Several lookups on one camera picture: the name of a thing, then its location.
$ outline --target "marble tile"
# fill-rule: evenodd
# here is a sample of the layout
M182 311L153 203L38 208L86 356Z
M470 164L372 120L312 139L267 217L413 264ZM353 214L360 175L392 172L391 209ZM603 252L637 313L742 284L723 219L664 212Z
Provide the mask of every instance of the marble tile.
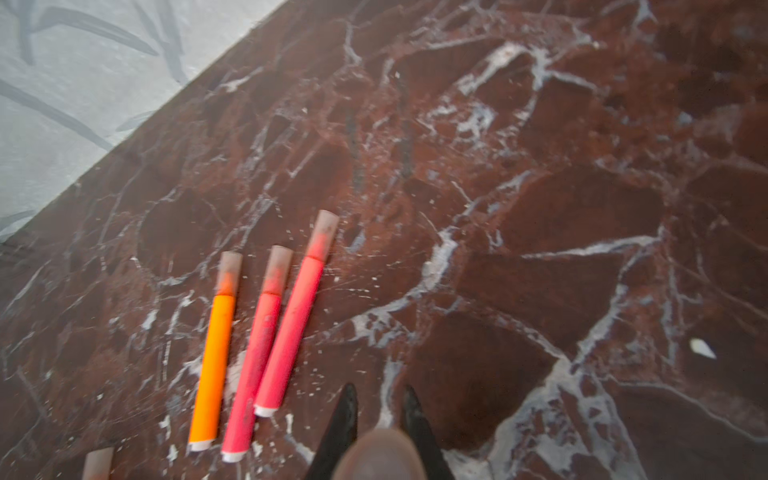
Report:
M766 21L286 3L3 243L0 471L114 445L116 479L300 478L354 382L361 430L412 385L457 478L762 478ZM187 454L219 254L245 254L224 421L268 247L319 208L284 407L239 465Z

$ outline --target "orange marker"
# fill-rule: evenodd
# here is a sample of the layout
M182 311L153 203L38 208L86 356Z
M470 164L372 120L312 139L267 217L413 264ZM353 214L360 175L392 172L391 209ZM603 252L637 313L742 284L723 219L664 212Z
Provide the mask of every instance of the orange marker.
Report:
M328 211L321 210L317 215L310 244L306 248L299 276L293 286L283 322L280 324L280 331L277 333L275 345L266 363L264 377L261 379L259 392L256 395L255 410L259 417L271 417L283 403L304 326L310 316L317 285L323 275L323 268L338 225L339 218Z
M235 311L235 295L240 282L243 256L224 252L219 262L214 305L210 309L208 337L205 340L203 371L194 402L194 414L190 427L190 450L207 450L214 442L219 428L221 396L227 375L227 351L230 348L232 317Z

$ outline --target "translucent marker cap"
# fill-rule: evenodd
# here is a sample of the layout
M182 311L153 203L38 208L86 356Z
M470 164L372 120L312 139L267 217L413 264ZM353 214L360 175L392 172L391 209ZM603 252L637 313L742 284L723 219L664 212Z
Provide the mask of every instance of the translucent marker cap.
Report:
M337 215L328 210L321 210L317 214L315 228L310 237L310 245L306 248L306 255L325 262L338 226L339 217Z
M266 262L266 273L264 274L261 293L283 295L292 256L293 250L290 248L281 247L280 245L272 246L270 259Z
M219 260L219 276L216 280L216 294L235 296L240 282L240 268L243 256L234 252L223 252Z

